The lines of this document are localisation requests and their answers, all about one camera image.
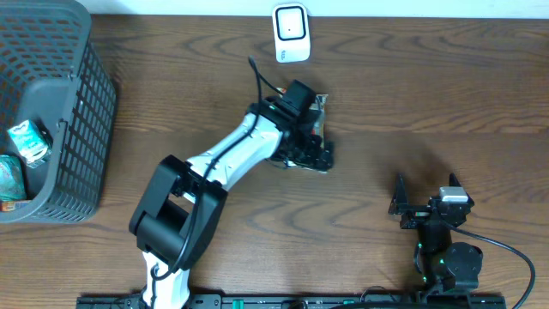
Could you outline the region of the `large white snack bag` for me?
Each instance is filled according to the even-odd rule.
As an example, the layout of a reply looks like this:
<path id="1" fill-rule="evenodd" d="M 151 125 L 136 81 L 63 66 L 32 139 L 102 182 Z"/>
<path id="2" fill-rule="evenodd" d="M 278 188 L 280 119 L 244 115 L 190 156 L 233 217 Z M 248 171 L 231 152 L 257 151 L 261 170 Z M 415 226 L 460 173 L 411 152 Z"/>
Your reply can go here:
<path id="1" fill-rule="evenodd" d="M 334 144 L 325 139 L 327 94 L 318 94 L 305 117 L 287 131 L 271 157 L 282 168 L 326 173 L 334 165 Z"/>

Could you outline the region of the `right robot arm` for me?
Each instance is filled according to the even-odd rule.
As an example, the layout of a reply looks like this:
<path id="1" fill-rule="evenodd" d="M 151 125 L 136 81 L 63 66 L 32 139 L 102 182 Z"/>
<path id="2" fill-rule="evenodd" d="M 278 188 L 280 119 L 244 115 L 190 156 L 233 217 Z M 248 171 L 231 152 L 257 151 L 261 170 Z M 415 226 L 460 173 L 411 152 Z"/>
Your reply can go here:
<path id="1" fill-rule="evenodd" d="M 452 173 L 449 184 L 423 205 L 408 201 L 404 179 L 396 178 L 388 213 L 401 217 L 400 228 L 418 232 L 414 253 L 416 270 L 424 277 L 422 302 L 445 294 L 466 294 L 479 286 L 483 252 L 474 245 L 452 240 L 451 231 L 466 221 L 474 200 Z"/>

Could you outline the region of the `small teal tissue pack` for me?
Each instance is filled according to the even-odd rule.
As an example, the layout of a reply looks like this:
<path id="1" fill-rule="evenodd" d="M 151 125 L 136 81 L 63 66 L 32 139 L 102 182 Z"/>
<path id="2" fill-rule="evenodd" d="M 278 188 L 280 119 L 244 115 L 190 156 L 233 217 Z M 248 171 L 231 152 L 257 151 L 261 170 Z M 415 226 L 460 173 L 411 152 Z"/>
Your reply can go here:
<path id="1" fill-rule="evenodd" d="M 25 120 L 8 133 L 28 167 L 37 168 L 49 160 L 51 143 L 33 121 Z"/>

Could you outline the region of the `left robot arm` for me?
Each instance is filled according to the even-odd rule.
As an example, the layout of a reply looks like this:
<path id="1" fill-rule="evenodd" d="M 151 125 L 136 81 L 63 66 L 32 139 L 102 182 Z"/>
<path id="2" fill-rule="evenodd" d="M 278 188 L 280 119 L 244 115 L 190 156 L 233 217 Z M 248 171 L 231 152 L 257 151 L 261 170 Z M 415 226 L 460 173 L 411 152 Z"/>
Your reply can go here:
<path id="1" fill-rule="evenodd" d="M 141 308 L 182 308 L 190 270 L 206 251 L 229 191 L 262 161 L 326 173 L 334 150 L 324 138 L 327 95 L 293 81 L 253 103 L 228 136 L 181 161 L 156 167 L 129 223 L 147 267 Z"/>

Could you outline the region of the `orange small snack packet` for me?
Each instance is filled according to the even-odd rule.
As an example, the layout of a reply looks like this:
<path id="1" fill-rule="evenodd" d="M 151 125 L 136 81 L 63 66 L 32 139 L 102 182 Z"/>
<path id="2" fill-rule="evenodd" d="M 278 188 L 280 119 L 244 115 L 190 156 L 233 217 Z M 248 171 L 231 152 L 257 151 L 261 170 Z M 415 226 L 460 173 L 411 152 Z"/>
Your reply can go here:
<path id="1" fill-rule="evenodd" d="M 2 201 L 0 206 L 1 212 L 12 212 L 18 209 L 22 209 L 29 205 L 30 200 L 19 200 L 19 201 Z"/>

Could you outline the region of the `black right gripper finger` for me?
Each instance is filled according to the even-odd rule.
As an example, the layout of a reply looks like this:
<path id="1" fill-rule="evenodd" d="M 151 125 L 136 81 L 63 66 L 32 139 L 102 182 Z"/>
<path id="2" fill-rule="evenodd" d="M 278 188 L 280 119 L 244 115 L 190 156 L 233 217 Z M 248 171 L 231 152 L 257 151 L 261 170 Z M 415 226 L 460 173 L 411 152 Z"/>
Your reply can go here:
<path id="1" fill-rule="evenodd" d="M 470 196 L 462 187 L 460 181 L 454 173 L 449 175 L 448 201 L 449 202 L 468 202 Z"/>
<path id="2" fill-rule="evenodd" d="M 408 211 L 408 198 L 404 179 L 401 174 L 398 174 L 395 181 L 395 190 L 389 204 L 389 215 L 402 215 Z"/>

